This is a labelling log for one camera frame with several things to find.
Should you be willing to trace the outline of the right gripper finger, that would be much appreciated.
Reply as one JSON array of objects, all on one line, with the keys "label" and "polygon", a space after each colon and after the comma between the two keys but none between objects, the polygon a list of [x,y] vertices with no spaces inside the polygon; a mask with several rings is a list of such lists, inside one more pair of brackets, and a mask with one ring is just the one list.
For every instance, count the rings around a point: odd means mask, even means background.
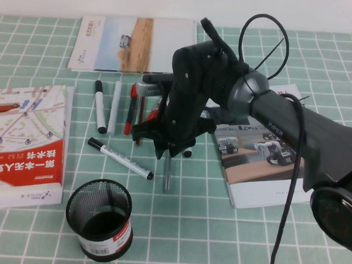
[{"label": "right gripper finger", "polygon": [[155,136],[155,154],[156,159],[161,159],[165,151],[169,149],[170,139],[168,136],[163,136],[161,134],[157,134]]},{"label": "right gripper finger", "polygon": [[191,157],[193,154],[192,147],[195,146],[194,140],[186,142],[170,143],[169,154],[170,156],[177,156],[182,153],[185,157]]}]

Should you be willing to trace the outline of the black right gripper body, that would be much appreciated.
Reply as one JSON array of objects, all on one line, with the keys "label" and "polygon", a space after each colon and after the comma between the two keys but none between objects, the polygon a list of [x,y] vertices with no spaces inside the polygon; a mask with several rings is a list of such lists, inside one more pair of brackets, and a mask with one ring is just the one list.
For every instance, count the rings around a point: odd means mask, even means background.
[{"label": "black right gripper body", "polygon": [[158,116],[132,127],[132,139],[168,136],[170,143],[186,142],[214,130],[201,113],[207,100],[227,101],[227,92],[243,74],[243,62],[230,47],[203,42],[178,49],[172,59],[172,73],[144,75],[136,85],[139,96],[161,95]]}]

